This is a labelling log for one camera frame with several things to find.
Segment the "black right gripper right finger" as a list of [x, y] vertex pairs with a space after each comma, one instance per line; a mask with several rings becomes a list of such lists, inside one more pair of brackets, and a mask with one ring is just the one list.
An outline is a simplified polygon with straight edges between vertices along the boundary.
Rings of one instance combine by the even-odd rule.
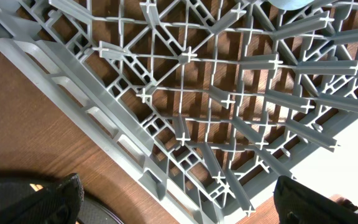
[[335, 202], [284, 175], [273, 200], [280, 224], [358, 224], [358, 206], [350, 200]]

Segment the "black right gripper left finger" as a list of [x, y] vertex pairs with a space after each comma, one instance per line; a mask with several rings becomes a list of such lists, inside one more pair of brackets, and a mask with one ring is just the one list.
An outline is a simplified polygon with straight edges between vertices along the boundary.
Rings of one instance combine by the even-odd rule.
[[24, 178], [0, 178], [0, 223], [76, 223], [84, 190], [72, 173], [34, 190]]

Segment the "light blue cup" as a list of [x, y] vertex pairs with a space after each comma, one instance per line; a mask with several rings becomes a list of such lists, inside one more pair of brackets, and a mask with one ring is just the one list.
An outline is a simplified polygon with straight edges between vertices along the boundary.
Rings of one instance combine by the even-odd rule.
[[267, 0], [271, 5], [285, 11], [294, 11], [307, 6], [314, 0]]

